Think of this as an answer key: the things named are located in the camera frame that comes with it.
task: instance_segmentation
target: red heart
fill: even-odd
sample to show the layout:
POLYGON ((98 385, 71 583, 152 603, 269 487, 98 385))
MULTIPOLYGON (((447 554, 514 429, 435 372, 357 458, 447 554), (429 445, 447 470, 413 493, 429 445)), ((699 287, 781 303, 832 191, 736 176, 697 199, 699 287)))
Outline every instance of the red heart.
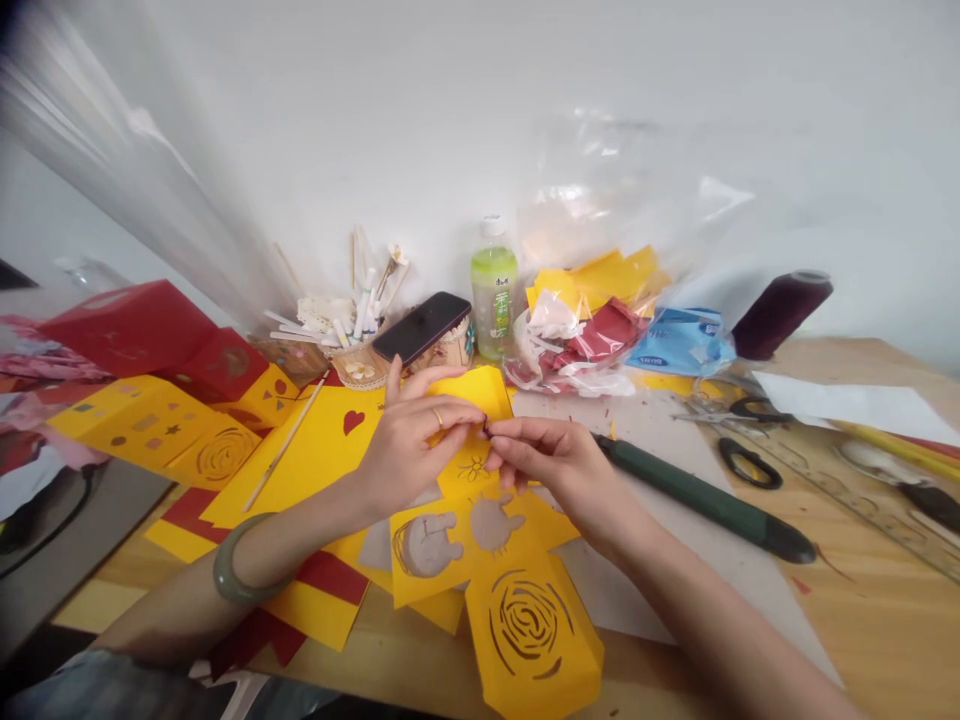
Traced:
POLYGON ((355 412, 351 410, 346 415, 343 416, 343 435, 346 437, 350 434, 350 431, 353 430, 357 425, 362 423, 366 419, 366 415, 363 413, 355 412))

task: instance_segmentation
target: smartphone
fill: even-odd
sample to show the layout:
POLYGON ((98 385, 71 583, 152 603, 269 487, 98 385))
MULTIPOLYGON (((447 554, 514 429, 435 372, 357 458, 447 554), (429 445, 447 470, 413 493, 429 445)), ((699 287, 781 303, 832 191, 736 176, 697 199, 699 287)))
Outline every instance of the smartphone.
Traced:
POLYGON ((407 367, 459 325, 470 314, 470 309, 470 303, 463 298, 439 292, 376 338, 373 349, 387 360, 399 355, 407 367))

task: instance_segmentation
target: green bracelet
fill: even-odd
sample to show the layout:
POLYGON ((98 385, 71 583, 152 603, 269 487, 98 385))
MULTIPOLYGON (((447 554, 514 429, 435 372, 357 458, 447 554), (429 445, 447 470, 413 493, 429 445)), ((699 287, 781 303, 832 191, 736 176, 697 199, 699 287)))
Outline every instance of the green bracelet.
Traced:
POLYGON ((274 514, 264 513, 244 520, 227 535, 227 539, 217 549, 217 556, 213 561, 213 582, 217 586, 220 597, 224 600, 237 605, 260 605, 282 593, 290 584, 290 581, 296 577, 296 573, 294 573, 270 587, 252 588, 240 582, 233 572, 233 549, 237 546, 237 541, 243 537, 247 530, 274 514))

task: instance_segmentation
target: dark red thread spool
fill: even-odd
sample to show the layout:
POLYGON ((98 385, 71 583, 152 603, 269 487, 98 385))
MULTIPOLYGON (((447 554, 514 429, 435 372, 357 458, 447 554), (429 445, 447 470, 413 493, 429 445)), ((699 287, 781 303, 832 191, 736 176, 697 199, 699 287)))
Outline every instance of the dark red thread spool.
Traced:
POLYGON ((737 355, 769 360, 831 293, 830 276, 819 270, 795 270, 775 278, 733 328, 737 355))

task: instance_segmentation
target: black scissors handle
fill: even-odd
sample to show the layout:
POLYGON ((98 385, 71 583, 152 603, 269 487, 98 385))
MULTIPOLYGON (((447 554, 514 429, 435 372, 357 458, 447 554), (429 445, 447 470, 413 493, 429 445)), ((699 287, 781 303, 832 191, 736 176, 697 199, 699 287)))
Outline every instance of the black scissors handle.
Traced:
POLYGON ((730 406, 730 412, 739 417, 749 418, 757 422, 785 423, 793 420, 793 415, 778 412, 757 412, 750 408, 751 405, 766 405, 771 410, 775 410, 768 398, 762 395, 747 395, 747 397, 740 398, 733 403, 733 405, 730 406))
POLYGON ((771 467, 760 455, 751 450, 747 450, 747 448, 733 438, 720 438, 720 442, 717 443, 717 448, 720 450, 720 457, 723 458, 723 463, 730 468, 734 475, 744 482, 748 482, 761 490, 779 490, 783 487, 783 476, 778 473, 775 468, 771 467), (749 473, 737 464, 736 458, 738 456, 763 473, 767 478, 766 481, 754 480, 749 473))

